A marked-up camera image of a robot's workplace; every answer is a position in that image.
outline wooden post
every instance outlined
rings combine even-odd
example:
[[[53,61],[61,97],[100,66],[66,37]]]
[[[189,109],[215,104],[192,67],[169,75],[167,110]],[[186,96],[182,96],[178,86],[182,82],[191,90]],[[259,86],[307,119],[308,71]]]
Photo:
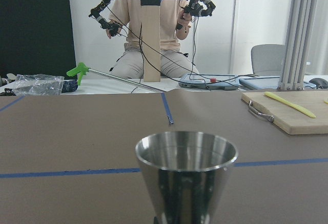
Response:
[[[142,50],[147,60],[160,70],[160,29],[159,29],[159,6],[143,5],[142,10]],[[160,73],[154,69],[144,57],[143,79],[145,82],[160,82]]]

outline wooden cutting board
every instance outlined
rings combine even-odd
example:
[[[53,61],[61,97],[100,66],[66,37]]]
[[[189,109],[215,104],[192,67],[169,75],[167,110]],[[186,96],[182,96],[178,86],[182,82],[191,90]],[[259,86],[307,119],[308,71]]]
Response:
[[[292,103],[307,108],[316,115],[316,118],[310,118],[290,106],[266,97],[264,92],[243,93],[242,100],[247,104],[251,100],[253,107],[259,112],[273,115],[273,123],[288,134],[328,133],[328,104],[324,102],[324,99],[328,98],[327,91],[286,91],[273,93]]]

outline blue tape strip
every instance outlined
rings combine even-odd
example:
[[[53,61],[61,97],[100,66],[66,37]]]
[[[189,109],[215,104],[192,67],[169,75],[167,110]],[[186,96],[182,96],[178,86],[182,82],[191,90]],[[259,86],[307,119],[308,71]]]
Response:
[[[173,117],[172,117],[172,114],[171,114],[171,111],[170,111],[170,108],[169,108],[168,101],[166,100],[165,94],[161,93],[161,95],[162,95],[162,100],[163,100],[163,103],[164,103],[166,115],[168,116],[168,119],[169,119],[169,124],[170,125],[174,124]]]
[[[1,112],[1,111],[4,111],[6,108],[8,108],[8,107],[14,105],[14,104],[17,103],[18,101],[22,100],[24,97],[25,97],[25,96],[21,96],[21,97],[19,97],[18,99],[16,99],[15,101],[11,102],[10,104],[8,104],[8,105],[2,107],[2,108],[0,109],[0,112]]]
[[[277,160],[277,161],[237,162],[237,163],[235,163],[235,167],[255,167],[255,166],[313,164],[313,163],[322,163],[322,162],[328,162],[328,158],[297,159],[297,160]],[[119,173],[137,173],[137,172],[140,172],[140,169],[139,168],[128,168],[128,169],[99,169],[99,170],[80,170],[80,171],[61,171],[61,172],[0,174],[0,178],[27,178],[27,177],[90,175],[90,174],[119,174]]]

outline robotic exoskeleton hand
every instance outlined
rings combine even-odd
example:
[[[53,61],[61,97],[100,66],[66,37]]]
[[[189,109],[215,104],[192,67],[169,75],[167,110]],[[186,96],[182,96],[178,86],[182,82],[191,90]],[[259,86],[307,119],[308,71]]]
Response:
[[[119,23],[109,23],[106,21],[100,13],[107,7],[111,0],[102,0],[97,7],[91,9],[89,17],[94,17],[101,25],[101,28],[108,29],[111,36],[115,36],[121,25]]]
[[[207,9],[204,10],[204,7],[199,4],[203,2]],[[212,16],[212,12],[215,9],[215,5],[211,0],[190,0],[189,4],[184,8],[184,13],[190,13],[192,16],[202,17],[202,16]],[[177,24],[177,29],[181,29],[182,25]]]

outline person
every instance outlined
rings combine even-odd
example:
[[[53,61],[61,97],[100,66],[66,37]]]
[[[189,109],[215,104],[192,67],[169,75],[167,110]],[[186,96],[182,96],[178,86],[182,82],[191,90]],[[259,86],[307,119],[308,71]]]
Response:
[[[160,3],[160,71],[170,78],[179,78],[191,72],[199,73],[180,52],[179,40],[188,36],[192,19],[190,14],[183,12],[182,7],[185,5],[187,5],[186,0],[162,0]],[[146,60],[140,52],[141,17],[140,0],[115,0],[109,20],[121,25],[129,23],[129,32],[127,42],[124,44],[125,52],[112,68],[112,75],[125,79],[138,79],[143,76],[143,62]],[[180,30],[176,29],[177,23],[182,25]]]

